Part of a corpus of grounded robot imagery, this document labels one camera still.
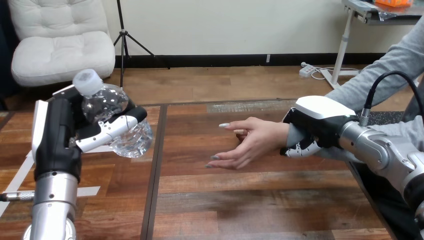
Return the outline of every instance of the white power cord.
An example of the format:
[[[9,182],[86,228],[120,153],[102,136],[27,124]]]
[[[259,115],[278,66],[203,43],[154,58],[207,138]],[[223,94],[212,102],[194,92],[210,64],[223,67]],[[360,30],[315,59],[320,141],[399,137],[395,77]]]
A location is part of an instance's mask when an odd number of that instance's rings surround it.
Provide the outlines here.
[[[302,66],[303,68],[304,68],[304,67],[306,67],[307,65],[308,65],[308,64],[307,64],[306,62],[302,62],[302,63],[300,64],[300,66]],[[311,76],[312,78],[316,79],[316,80],[324,80],[324,79],[326,79],[325,77],[323,77],[323,78],[318,78],[318,77],[314,76],[314,74],[315,74],[316,72],[321,73],[321,70],[328,70],[328,71],[330,71],[330,72],[333,72],[333,71],[334,71],[334,67],[316,67],[316,66],[312,66],[312,65],[310,65],[310,66],[314,68],[314,70],[312,71],[312,74],[311,74],[310,76]],[[341,71],[344,71],[344,70],[354,70],[354,71],[359,71],[359,69],[356,69],[356,68],[350,68],[350,67],[342,67],[340,70],[341,70]]]

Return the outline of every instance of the black wire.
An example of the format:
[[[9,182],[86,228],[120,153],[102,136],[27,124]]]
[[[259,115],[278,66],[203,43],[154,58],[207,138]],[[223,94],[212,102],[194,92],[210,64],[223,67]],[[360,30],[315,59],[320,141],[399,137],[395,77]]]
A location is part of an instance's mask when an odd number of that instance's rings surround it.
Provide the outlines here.
[[[388,71],[386,73],[383,73],[381,76],[375,80],[374,84],[372,85],[371,89],[369,90],[368,96],[366,97],[365,105],[363,106],[364,109],[371,109],[374,99],[374,94],[376,93],[376,88],[379,85],[379,83],[385,79],[386,77],[390,75],[399,75],[403,77],[409,84],[409,86],[412,89],[412,92],[415,96],[416,101],[418,102],[419,111],[421,112],[422,117],[422,124],[424,125],[424,106],[423,101],[421,100],[420,95],[418,94],[417,86],[415,85],[414,81],[404,72],[401,71]]]

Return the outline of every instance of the crushed plastic bottle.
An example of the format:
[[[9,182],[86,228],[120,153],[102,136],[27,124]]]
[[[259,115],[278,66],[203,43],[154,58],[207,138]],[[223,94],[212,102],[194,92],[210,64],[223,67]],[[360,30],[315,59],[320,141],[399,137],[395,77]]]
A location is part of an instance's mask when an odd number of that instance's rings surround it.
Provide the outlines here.
[[[72,83],[84,96],[81,108],[90,123],[107,122],[113,115],[124,111],[129,103],[121,88],[103,83],[93,69],[79,72]],[[119,156],[138,158],[150,148],[152,140],[152,128],[144,119],[130,131],[115,137],[109,146]]]

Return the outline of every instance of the power strip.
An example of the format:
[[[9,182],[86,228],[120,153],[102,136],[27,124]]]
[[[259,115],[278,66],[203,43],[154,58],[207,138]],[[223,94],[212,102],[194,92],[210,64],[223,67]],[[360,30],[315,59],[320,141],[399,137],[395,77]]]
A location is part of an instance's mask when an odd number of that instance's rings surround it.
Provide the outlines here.
[[[307,78],[307,77],[310,77],[314,71],[315,71],[315,67],[308,64],[299,71],[299,75],[301,77]]]

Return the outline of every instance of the metal connector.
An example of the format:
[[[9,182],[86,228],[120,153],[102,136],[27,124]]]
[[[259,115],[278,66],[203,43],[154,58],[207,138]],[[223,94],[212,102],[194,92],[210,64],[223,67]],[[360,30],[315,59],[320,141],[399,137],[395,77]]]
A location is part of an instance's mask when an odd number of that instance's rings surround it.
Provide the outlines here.
[[[34,191],[7,192],[0,194],[0,202],[32,201]]]
[[[366,127],[368,124],[368,120],[369,120],[369,115],[370,115],[371,109],[368,108],[363,108],[362,109],[362,113],[360,114],[360,119],[359,119],[359,126],[361,127]]]

